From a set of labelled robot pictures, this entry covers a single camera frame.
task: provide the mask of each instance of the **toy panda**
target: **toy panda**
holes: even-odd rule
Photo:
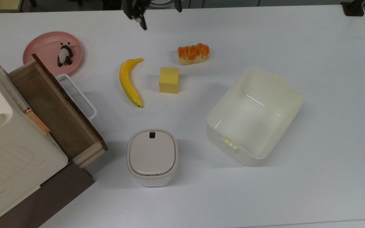
[[[60,53],[57,56],[57,65],[61,67],[65,62],[68,65],[71,65],[73,62],[70,60],[70,58],[73,56],[73,53],[71,52],[70,42],[67,42],[65,44],[61,43],[60,45],[62,46]]]

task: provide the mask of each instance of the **sponge cube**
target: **sponge cube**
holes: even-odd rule
[[[178,78],[179,78],[179,69],[162,67],[160,69],[160,79],[158,80],[158,86],[160,87],[160,92],[177,94]]]

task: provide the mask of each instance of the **bread roll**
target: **bread roll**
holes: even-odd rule
[[[178,48],[178,60],[181,65],[205,62],[209,58],[209,47],[206,44],[185,46]]]

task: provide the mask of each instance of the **banana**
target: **banana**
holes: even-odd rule
[[[143,58],[126,60],[119,69],[119,80],[123,91],[129,100],[139,108],[143,108],[142,99],[137,93],[130,79],[130,72],[136,64],[143,62]]]

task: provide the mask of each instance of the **plastic storage bin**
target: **plastic storage bin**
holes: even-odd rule
[[[251,66],[208,115],[208,139],[252,166],[271,152],[302,103],[302,95],[285,80]]]

